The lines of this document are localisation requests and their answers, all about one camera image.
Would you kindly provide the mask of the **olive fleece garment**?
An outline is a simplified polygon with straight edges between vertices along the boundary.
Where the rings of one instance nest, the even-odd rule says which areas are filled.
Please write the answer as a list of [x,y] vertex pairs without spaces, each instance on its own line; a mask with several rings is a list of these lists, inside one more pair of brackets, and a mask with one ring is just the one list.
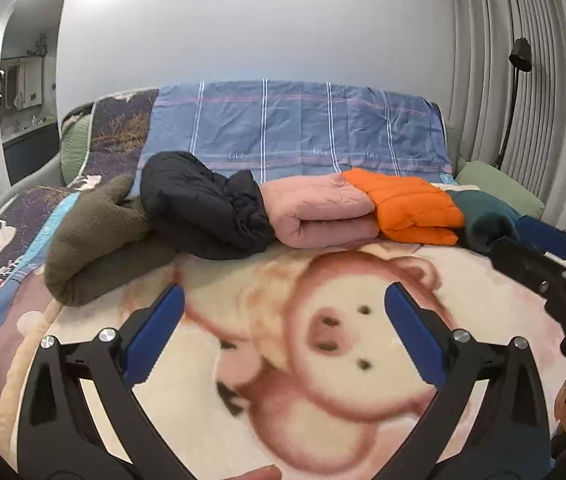
[[52,237],[44,283],[64,306],[80,307],[171,262],[176,249],[151,229],[134,177],[120,174],[80,194]]

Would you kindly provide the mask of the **cream bear print blanket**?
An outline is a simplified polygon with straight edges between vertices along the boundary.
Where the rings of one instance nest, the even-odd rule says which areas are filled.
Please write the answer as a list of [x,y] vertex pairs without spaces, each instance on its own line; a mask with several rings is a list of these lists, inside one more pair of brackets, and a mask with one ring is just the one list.
[[289,479],[368,479],[434,392],[387,320],[384,294],[396,282],[477,340],[525,338],[545,395],[559,391],[560,327],[539,296],[468,250],[382,242],[323,252],[275,246],[236,261],[183,256],[85,306],[50,302],[21,319],[27,336],[0,399],[0,452],[15,453],[40,337],[91,339],[178,283],[184,318],[135,394],[185,465],[206,479],[272,463]]

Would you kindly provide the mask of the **grey pleated curtain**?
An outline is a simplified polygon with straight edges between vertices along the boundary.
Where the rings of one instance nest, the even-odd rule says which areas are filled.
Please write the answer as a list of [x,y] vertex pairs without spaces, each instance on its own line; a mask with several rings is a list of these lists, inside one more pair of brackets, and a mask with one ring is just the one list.
[[495,166],[512,87],[514,41],[532,46],[518,79],[510,141],[500,171],[544,204],[541,218],[566,229],[566,0],[454,0],[450,120],[456,162]]

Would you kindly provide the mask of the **dark bathroom vanity cabinet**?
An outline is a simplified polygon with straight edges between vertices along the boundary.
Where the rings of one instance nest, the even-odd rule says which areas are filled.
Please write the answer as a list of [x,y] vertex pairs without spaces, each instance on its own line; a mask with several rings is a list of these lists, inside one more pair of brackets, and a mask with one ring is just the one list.
[[10,184],[16,184],[41,169],[59,153],[59,132],[56,122],[32,127],[3,143],[3,152]]

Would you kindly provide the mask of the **orange folded puffer jacket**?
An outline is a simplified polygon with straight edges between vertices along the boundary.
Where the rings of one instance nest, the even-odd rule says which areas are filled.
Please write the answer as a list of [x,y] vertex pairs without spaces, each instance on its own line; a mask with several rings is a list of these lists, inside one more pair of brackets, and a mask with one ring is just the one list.
[[376,223],[389,240],[405,244],[454,246],[466,224],[451,196],[418,177],[345,171],[348,183],[374,204]]

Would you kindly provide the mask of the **blue plaid quilt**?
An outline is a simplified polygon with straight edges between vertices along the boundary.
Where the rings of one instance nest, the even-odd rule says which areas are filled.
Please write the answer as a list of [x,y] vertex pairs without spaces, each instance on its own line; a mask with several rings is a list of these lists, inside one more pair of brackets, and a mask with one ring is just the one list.
[[422,96],[333,82],[199,81],[159,89],[138,166],[180,151],[225,177],[248,170],[259,183],[362,168],[448,184],[445,133],[440,110]]

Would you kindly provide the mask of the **dark teal folded garment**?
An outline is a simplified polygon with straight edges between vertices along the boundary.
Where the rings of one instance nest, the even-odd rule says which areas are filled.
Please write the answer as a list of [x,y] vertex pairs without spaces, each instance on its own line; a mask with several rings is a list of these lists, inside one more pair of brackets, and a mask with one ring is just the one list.
[[458,231],[462,247],[486,256],[500,238],[518,239],[516,223],[522,216],[498,197],[475,190],[447,194],[464,217],[464,226]]

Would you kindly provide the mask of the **green pillow at left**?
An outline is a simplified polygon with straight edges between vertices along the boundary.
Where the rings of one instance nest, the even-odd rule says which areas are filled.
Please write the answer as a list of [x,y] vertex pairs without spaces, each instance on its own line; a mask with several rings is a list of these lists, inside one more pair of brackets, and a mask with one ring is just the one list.
[[91,136],[91,115],[76,114],[62,124],[60,137],[60,171],[67,186],[76,179],[88,155]]

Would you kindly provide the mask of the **green pillow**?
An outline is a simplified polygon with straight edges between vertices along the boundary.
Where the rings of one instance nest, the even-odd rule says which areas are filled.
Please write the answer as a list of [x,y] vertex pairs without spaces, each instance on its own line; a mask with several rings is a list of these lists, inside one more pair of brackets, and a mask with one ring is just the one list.
[[60,137],[60,171],[67,186],[76,179],[88,155],[91,136],[91,115],[76,114],[62,124]]
[[456,181],[462,185],[476,185],[523,216],[540,219],[544,213],[545,204],[537,196],[486,162],[467,162],[456,175]]

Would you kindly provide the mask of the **pink folded quilted garment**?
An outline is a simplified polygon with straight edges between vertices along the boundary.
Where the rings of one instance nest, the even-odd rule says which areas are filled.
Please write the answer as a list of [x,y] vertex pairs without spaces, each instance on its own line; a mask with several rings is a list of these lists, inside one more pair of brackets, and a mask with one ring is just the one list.
[[277,179],[260,192],[275,237],[286,246],[336,247],[379,235],[372,200],[341,174]]

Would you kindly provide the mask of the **dark patterned bed sheet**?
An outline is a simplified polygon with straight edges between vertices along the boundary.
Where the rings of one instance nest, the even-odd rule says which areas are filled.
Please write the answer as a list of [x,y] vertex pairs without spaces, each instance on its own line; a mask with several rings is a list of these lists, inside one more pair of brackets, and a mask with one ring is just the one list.
[[[120,174],[135,177],[157,96],[155,89],[119,93],[74,110],[72,115],[91,115],[90,147],[79,176],[69,186],[31,185],[1,208],[0,329],[21,284],[45,270],[52,237],[80,194]],[[44,278],[39,288],[41,304],[55,299]]]

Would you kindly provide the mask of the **black puffer jacket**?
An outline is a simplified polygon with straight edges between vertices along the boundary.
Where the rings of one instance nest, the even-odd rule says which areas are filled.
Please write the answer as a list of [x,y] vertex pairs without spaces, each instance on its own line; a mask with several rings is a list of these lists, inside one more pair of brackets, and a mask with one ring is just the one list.
[[179,250],[207,260],[243,259],[275,239],[258,183],[248,170],[225,177],[187,152],[153,155],[140,198],[151,228]]

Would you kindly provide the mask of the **black floor lamp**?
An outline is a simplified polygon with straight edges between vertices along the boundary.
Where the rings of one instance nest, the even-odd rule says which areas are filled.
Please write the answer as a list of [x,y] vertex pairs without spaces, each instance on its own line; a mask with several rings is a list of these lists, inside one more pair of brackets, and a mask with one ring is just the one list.
[[506,128],[504,129],[504,136],[502,137],[499,152],[495,159],[495,167],[497,169],[501,169],[504,163],[504,156],[506,156],[510,141],[516,102],[518,102],[518,79],[520,79],[521,74],[528,74],[533,69],[532,46],[527,38],[518,37],[515,39],[509,54],[509,62],[512,66],[513,79]]

